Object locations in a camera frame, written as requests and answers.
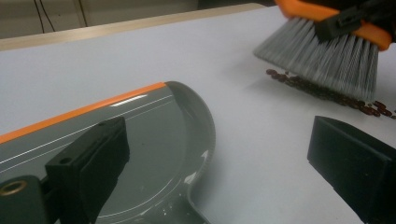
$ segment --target orange edge strip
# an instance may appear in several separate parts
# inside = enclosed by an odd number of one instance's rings
[[[88,113],[88,112],[93,111],[95,109],[98,109],[100,107],[104,107],[104,106],[107,106],[107,105],[113,105],[113,104],[115,104],[117,102],[126,100],[128,98],[132,98],[132,97],[134,97],[136,95],[140,95],[140,94],[143,94],[143,93],[148,92],[148,91],[154,91],[154,90],[157,90],[157,89],[165,87],[165,86],[166,86],[165,83],[159,82],[159,83],[156,83],[156,84],[153,84],[153,85],[150,85],[150,86],[138,89],[138,90],[126,92],[124,94],[121,94],[121,95],[106,99],[104,101],[101,101],[101,102],[98,102],[98,103],[95,103],[95,104],[92,104],[92,105],[86,105],[86,106],[84,106],[82,108],[79,108],[79,109],[76,109],[76,110],[72,110],[70,112],[64,113],[62,115],[59,115],[59,116],[56,116],[56,117],[53,117],[53,118],[50,118],[50,119],[45,119],[45,120],[40,121],[38,123],[35,123],[35,124],[32,124],[32,125],[26,126],[24,128],[18,129],[16,131],[13,131],[11,133],[6,133],[6,134],[3,134],[3,135],[0,135],[0,144],[8,142],[8,141],[10,141],[12,139],[21,137],[21,136],[26,135],[28,133],[33,133],[33,132],[38,131],[40,129],[44,129],[46,127],[49,127],[49,126],[51,126],[53,124],[56,124],[56,123],[59,123],[59,122],[62,122],[62,121],[65,121],[67,119],[71,119],[71,118],[77,117],[79,115]]]
[[[301,17],[312,21],[322,21],[339,13],[339,10],[301,2],[299,0],[275,0],[283,15],[287,18]],[[362,37],[386,50],[392,43],[392,36],[380,27],[370,22],[364,22],[359,30],[352,32],[353,35]]]

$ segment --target white surface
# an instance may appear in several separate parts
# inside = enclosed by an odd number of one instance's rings
[[[0,52],[0,134],[158,81],[196,90],[217,148],[194,198],[212,224],[361,223],[308,163],[315,115],[396,147],[396,120],[323,102],[265,75],[252,51],[285,20],[277,7],[73,43]],[[396,48],[381,53],[377,99],[396,102]]]

